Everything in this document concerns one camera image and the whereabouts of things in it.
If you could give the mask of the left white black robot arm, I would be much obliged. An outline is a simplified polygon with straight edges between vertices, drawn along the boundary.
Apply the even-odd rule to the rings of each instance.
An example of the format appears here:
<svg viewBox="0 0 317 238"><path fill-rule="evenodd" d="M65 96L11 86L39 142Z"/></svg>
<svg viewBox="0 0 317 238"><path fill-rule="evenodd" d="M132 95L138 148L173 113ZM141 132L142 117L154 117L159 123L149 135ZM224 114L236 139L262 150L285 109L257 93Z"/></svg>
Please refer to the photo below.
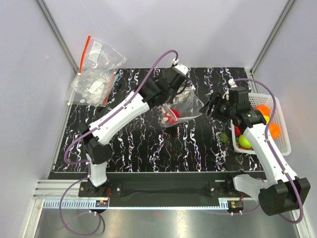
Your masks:
<svg viewBox="0 0 317 238"><path fill-rule="evenodd" d="M90 132L83 138L83 144L90 164L89 189L95 196L102 196L107 190L106 167L112 157L110 140L130 121L151 108L172 103L174 97L181 92L180 87L186 81L188 71L188 67L177 64L166 69L163 74L144 79L105 116L81 126L81 133Z"/></svg>

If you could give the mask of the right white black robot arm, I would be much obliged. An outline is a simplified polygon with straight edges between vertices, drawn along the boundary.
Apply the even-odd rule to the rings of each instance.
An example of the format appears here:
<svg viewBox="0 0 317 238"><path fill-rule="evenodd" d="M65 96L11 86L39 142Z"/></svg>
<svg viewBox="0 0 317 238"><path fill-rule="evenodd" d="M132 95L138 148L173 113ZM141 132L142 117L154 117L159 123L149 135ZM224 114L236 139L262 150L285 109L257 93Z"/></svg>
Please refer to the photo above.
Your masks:
<svg viewBox="0 0 317 238"><path fill-rule="evenodd" d="M232 121L250 142L265 172L266 181L240 173L225 184L229 196L245 193L255 199L265 214L273 216L299 210L303 216L303 204L311 185L307 178L299 178L277 148L262 113L253 110L249 92L244 87L228 90L228 96L213 92L200 112L213 119Z"/></svg>

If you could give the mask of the clear bag with white dots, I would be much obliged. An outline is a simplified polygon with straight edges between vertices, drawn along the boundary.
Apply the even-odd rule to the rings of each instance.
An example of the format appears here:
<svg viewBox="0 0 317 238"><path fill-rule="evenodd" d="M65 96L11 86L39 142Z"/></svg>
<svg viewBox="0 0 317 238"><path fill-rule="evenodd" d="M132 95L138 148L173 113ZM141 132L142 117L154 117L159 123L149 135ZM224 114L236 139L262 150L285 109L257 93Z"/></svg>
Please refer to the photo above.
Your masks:
<svg viewBox="0 0 317 238"><path fill-rule="evenodd" d="M201 115L199 110L204 106L204 103L195 95L196 88L194 86L186 87L184 91L176 95L173 103L165 103L160 107L161 119L159 121L161 127L171 127L180 123L188 122ZM167 113L172 109L179 112L179 118L175 124L167 122Z"/></svg>

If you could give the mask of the red apple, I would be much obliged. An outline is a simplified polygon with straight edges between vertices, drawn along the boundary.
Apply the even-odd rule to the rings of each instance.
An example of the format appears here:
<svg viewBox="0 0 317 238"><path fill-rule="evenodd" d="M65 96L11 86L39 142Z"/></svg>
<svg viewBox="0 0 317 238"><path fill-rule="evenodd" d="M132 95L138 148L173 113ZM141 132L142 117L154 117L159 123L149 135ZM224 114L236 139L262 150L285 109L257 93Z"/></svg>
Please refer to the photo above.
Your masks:
<svg viewBox="0 0 317 238"><path fill-rule="evenodd" d="M172 109L170 113L167 113L167 122L169 124L175 124L179 118L179 112L175 109Z"/></svg>

